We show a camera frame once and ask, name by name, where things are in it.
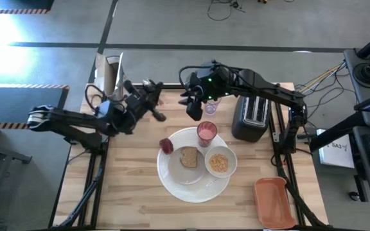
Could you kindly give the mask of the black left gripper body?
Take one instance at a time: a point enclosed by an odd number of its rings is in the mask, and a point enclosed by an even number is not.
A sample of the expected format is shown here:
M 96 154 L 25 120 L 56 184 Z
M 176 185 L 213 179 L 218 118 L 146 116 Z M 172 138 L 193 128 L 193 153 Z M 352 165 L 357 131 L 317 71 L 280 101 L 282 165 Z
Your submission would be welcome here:
M 130 80 L 124 81 L 123 86 L 129 95 L 125 99 L 121 125 L 135 125 L 147 112 L 151 112 L 157 121 L 166 120 L 166 116 L 156 109 L 159 98 L 154 98 L 153 90 L 144 90 L 143 86 L 136 88 Z

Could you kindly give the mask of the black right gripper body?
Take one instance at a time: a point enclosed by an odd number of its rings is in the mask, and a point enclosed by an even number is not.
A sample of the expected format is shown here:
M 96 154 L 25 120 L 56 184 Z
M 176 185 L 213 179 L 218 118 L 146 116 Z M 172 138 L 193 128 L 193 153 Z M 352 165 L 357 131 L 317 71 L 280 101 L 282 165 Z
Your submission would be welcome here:
M 186 113 L 194 120 L 202 118 L 202 104 L 210 99 L 218 99 L 230 95 L 232 72 L 223 64 L 212 60 L 201 66 L 187 66 L 185 69 L 195 69 L 188 76 L 184 89 L 194 93 L 192 102 L 186 106 Z

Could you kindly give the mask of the pink faceted tumbler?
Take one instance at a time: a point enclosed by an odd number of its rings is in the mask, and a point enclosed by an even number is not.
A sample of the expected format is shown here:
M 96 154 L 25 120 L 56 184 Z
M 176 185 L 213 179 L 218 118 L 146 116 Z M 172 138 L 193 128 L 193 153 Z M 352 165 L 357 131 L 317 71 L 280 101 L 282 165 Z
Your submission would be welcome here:
M 201 122 L 197 126 L 198 143 L 202 147 L 208 147 L 217 135 L 217 127 L 210 121 Z

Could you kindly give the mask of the blue cereal box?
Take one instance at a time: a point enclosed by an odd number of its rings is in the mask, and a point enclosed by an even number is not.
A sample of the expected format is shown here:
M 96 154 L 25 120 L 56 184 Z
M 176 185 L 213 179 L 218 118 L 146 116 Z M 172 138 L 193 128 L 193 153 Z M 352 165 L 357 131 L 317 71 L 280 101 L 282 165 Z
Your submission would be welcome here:
M 94 84 L 110 99 L 120 101 L 124 96 L 125 73 L 122 66 L 123 53 L 106 56 L 96 54 Z

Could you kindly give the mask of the red apple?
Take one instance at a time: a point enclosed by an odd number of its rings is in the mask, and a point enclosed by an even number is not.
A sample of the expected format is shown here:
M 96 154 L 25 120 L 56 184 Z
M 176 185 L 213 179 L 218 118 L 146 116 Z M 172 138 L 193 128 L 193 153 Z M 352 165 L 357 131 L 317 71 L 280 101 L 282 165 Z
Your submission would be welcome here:
M 162 149 L 162 151 L 169 155 L 173 152 L 173 143 L 169 138 L 164 138 L 159 141 L 159 146 Z

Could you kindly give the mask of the brown toast slice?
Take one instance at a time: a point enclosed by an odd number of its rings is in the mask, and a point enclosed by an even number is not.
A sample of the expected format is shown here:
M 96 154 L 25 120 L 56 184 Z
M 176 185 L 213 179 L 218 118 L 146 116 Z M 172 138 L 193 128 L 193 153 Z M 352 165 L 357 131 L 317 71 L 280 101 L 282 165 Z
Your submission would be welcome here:
M 182 157 L 180 158 L 181 164 L 184 167 L 196 168 L 198 149 L 195 147 L 183 147 L 181 149 Z

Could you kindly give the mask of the black toaster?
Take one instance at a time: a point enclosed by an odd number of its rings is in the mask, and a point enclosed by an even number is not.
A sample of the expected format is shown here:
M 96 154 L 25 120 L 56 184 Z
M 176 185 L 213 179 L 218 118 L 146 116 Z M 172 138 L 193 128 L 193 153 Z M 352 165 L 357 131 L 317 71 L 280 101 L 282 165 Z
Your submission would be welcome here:
M 231 132 L 234 138 L 246 142 L 258 142 L 266 132 L 270 121 L 270 101 L 259 96 L 240 96 L 234 110 Z

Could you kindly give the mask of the orange cereal flakes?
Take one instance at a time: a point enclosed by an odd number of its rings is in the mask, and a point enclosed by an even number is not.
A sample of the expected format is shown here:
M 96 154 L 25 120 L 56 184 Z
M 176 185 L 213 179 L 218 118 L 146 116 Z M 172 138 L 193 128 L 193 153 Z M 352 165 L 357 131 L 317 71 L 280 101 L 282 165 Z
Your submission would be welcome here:
M 211 169 L 218 173 L 225 173 L 228 170 L 228 159 L 225 155 L 214 154 L 209 159 Z

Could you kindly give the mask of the beige shallow plate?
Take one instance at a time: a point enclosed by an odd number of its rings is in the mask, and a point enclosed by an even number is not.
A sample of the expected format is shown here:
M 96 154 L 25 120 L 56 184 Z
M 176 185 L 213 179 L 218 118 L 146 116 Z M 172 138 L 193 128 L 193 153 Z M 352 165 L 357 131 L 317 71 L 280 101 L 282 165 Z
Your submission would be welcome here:
M 198 150 L 198 157 L 197 157 L 197 167 L 196 168 L 188 168 L 184 167 L 181 164 L 180 158 L 182 157 L 181 149 L 183 147 L 175 150 L 171 155 L 168 161 L 168 170 L 170 176 L 178 183 L 189 185 L 198 182 L 205 174 L 206 167 L 203 163 L 204 156 Z

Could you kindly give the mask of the white ceramic bowl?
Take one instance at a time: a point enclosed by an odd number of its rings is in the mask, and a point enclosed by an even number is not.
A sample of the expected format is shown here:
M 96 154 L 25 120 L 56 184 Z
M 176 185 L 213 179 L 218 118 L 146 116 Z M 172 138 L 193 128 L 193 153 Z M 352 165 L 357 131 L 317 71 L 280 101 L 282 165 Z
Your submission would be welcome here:
M 222 154 L 222 155 L 225 155 L 227 157 L 227 159 L 228 159 L 228 170 L 227 170 L 227 172 L 218 173 L 218 172 L 215 172 L 211 169 L 211 167 L 209 165 L 209 159 L 214 154 Z M 230 177 L 236 171 L 236 168 L 237 168 L 237 165 L 238 165 L 238 160 L 237 160 L 237 157 L 236 157 L 236 154 L 234 153 L 234 151 L 229 149 L 227 146 L 215 146 L 215 147 L 211 148 L 206 153 L 206 155 L 205 155 L 205 165 L 206 165 L 207 170 L 213 176 L 218 177 L 218 178 L 227 178 L 227 177 Z

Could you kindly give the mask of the white woven round placemat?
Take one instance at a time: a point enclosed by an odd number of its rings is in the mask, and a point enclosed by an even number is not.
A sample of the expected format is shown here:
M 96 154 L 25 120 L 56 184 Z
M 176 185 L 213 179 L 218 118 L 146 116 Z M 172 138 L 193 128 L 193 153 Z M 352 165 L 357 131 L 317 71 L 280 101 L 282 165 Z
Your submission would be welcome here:
M 169 140 L 173 143 L 174 151 L 185 146 L 196 147 L 204 156 L 204 164 L 205 155 L 210 148 L 215 146 L 227 146 L 224 140 L 218 135 L 208 147 L 203 148 L 199 146 L 197 129 L 195 127 L 181 129 L 170 135 Z M 159 150 L 157 156 L 157 172 L 162 185 L 174 197 L 188 203 L 203 203 L 219 196 L 228 186 L 230 181 L 229 177 L 215 177 L 207 168 L 204 176 L 194 184 L 184 185 L 176 182 L 170 176 L 168 170 L 170 155 L 171 154 L 167 155 L 162 150 Z

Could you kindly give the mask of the clear plastic cup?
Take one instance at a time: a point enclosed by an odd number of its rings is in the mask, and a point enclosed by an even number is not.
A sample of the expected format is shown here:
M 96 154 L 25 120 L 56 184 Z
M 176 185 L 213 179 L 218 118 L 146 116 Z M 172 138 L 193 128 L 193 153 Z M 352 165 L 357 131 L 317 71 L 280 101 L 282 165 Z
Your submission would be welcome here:
M 210 99 L 205 103 L 205 113 L 209 116 L 214 115 L 221 102 L 221 98 Z

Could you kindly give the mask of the orange plastic tray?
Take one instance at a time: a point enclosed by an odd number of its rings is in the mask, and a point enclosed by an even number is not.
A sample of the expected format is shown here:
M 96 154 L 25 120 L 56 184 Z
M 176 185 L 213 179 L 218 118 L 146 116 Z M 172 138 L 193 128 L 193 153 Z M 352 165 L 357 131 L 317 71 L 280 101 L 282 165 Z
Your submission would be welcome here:
M 285 185 L 286 180 L 281 177 L 260 178 L 254 184 L 258 219 L 267 229 L 285 230 L 296 224 Z

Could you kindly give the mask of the black diagonal stand beam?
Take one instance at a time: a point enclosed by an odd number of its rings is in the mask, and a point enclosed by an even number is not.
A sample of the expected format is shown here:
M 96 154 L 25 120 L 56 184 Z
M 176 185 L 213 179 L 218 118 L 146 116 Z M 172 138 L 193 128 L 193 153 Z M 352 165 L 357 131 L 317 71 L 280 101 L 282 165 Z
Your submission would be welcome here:
M 343 121 L 316 136 L 316 138 L 313 138 L 310 141 L 310 151 L 317 151 L 332 141 L 349 134 L 354 127 L 364 125 L 365 121 L 362 112 L 356 111 Z

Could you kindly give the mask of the white labelled box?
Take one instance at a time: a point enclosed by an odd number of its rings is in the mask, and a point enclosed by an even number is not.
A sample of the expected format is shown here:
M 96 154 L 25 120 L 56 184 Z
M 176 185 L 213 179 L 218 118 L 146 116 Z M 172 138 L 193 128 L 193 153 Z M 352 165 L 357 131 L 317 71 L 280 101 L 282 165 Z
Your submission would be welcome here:
M 354 169 L 354 161 L 349 135 L 334 140 L 319 149 L 321 164 Z

